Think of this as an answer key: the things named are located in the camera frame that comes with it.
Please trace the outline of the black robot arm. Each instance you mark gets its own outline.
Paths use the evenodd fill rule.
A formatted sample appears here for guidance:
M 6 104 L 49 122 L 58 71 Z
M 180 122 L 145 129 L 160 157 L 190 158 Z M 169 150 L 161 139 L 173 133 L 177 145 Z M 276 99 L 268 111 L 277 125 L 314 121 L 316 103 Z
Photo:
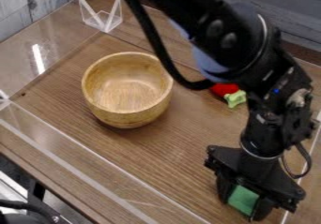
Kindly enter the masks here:
M 297 185 L 285 153 L 303 151 L 318 122 L 312 78 L 284 50 L 280 29 L 252 7 L 225 0 L 150 0 L 181 28 L 200 57 L 204 78 L 189 81 L 172 62 L 142 0 L 126 0 L 157 57 L 192 90 L 235 83 L 248 96 L 249 121 L 236 148 L 212 145 L 205 165 L 217 176 L 223 203 L 252 221 L 272 210 L 295 211 L 307 192 Z

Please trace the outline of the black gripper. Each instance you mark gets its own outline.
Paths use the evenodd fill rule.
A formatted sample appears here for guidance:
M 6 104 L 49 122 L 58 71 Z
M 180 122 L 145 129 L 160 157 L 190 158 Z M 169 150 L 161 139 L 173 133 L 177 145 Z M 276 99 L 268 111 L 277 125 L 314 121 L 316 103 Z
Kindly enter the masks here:
M 293 213 L 306 199 L 306 190 L 287 175 L 277 159 L 257 158 L 241 148 L 211 145 L 205 166 L 216 174 L 217 194 L 223 203 L 229 202 L 236 186 L 260 195 L 251 221 L 263 221 L 276 208 Z

